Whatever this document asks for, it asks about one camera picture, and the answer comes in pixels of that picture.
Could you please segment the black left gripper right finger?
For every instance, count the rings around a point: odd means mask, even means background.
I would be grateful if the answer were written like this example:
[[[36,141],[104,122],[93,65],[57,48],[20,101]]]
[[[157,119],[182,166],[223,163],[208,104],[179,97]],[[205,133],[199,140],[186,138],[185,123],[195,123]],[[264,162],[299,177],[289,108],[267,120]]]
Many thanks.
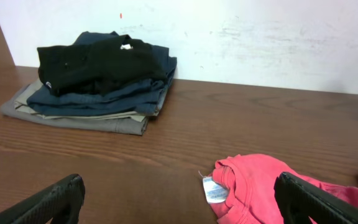
[[[276,178],[274,191],[284,224],[358,224],[358,208],[289,172]]]

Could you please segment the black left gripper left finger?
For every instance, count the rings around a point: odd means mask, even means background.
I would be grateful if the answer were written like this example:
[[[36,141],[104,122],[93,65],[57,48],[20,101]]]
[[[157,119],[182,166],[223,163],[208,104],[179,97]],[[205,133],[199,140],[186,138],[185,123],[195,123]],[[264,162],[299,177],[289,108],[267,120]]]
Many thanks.
[[[85,201],[85,185],[71,174],[0,212],[0,224],[77,224]]]

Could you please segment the red printed t-shirt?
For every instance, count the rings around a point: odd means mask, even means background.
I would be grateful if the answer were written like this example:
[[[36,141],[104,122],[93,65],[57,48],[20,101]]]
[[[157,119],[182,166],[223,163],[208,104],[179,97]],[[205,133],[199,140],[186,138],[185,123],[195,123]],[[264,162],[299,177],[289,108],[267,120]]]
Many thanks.
[[[265,155],[249,154],[216,161],[203,178],[206,200],[219,224],[283,223],[274,197],[274,183],[289,172],[358,208],[358,188],[345,187],[297,174],[284,162]]]

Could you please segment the grey folded trousers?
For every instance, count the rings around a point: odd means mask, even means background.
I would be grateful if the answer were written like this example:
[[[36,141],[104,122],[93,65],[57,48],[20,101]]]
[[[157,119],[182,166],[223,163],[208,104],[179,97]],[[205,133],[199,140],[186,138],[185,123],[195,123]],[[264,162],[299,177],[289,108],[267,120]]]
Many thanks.
[[[121,134],[133,134],[138,136],[142,136],[144,134],[149,122],[148,118],[144,118],[141,122],[135,121],[131,118],[109,120],[83,120],[74,118],[43,119],[37,115],[16,111],[14,109],[14,100],[22,92],[24,92],[27,87],[28,86],[22,87],[9,101],[1,105],[0,113],[2,115],[58,128],[86,129]]]

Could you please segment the navy blue folded garment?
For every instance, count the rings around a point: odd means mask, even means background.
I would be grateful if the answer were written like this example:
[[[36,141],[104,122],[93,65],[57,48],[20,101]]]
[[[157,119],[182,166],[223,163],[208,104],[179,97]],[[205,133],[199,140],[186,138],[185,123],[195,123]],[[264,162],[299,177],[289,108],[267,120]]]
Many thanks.
[[[83,32],[72,45],[37,49],[42,87],[27,105],[45,116],[101,116],[160,109],[177,58],[129,35]]]

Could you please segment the black folded garment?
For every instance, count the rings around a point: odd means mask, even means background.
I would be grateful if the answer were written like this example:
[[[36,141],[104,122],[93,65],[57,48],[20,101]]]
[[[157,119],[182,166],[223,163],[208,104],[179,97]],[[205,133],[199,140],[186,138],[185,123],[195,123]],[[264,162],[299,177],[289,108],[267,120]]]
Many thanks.
[[[39,79],[50,94],[105,95],[144,79],[167,80],[152,46],[129,35],[92,44],[39,47]]]

